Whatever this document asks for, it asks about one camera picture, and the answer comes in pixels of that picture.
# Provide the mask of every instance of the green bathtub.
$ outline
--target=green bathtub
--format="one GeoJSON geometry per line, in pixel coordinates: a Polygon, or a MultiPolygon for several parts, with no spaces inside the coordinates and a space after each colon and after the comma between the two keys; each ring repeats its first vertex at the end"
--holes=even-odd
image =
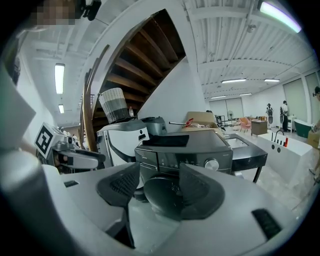
{"type": "Polygon", "coordinates": [[[308,133],[311,130],[311,124],[299,119],[294,119],[296,134],[300,137],[308,138],[308,133]]]}

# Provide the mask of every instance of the black pad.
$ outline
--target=black pad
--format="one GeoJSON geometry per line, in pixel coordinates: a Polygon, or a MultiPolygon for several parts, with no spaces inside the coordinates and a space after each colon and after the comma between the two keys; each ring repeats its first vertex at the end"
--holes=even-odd
{"type": "Polygon", "coordinates": [[[188,143],[189,135],[178,136],[158,136],[154,135],[149,140],[144,140],[143,145],[159,147],[185,147],[188,143]]]}
{"type": "Polygon", "coordinates": [[[201,220],[213,214],[225,199],[220,183],[196,170],[180,164],[179,186],[183,196],[181,217],[184,220],[201,220]]]}
{"type": "Polygon", "coordinates": [[[111,206],[127,208],[139,185],[140,163],[129,166],[111,176],[101,179],[96,185],[98,194],[111,206]]]}

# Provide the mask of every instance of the table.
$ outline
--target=table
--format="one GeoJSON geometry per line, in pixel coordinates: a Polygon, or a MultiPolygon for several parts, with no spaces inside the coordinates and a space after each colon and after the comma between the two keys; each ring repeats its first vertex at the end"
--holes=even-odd
{"type": "Polygon", "coordinates": [[[252,120],[251,121],[251,135],[261,135],[266,134],[268,132],[268,122],[260,121],[260,120],[252,120]]]}
{"type": "Polygon", "coordinates": [[[268,153],[237,134],[230,134],[224,137],[229,145],[231,144],[230,146],[233,150],[231,171],[235,173],[257,168],[253,179],[253,182],[257,183],[262,167],[266,165],[268,153]],[[230,139],[238,139],[246,145],[233,146],[230,143],[230,139]]]}

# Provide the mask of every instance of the kitchen appliance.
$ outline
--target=kitchen appliance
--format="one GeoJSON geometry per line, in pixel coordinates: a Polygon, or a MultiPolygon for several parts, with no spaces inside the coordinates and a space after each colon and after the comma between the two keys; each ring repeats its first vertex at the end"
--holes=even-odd
{"type": "Polygon", "coordinates": [[[135,149],[140,174],[145,183],[160,173],[178,175],[181,163],[205,167],[212,171],[231,173],[233,151],[213,130],[174,132],[167,136],[189,135],[186,146],[139,145],[135,149]]]}
{"type": "Polygon", "coordinates": [[[146,117],[141,119],[145,123],[146,129],[148,130],[149,135],[166,135],[167,128],[165,120],[159,117],[146,117]]]}
{"type": "Polygon", "coordinates": [[[97,132],[98,152],[105,155],[104,167],[136,161],[135,148],[149,140],[146,125],[141,120],[109,124],[97,132]]]}

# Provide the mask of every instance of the desk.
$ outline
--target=desk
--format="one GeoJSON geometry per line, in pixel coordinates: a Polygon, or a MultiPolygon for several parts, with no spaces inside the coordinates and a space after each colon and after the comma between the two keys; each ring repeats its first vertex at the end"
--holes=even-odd
{"type": "Polygon", "coordinates": [[[268,122],[260,121],[260,120],[252,120],[251,121],[251,135],[261,135],[266,134],[268,132],[268,122]]]}

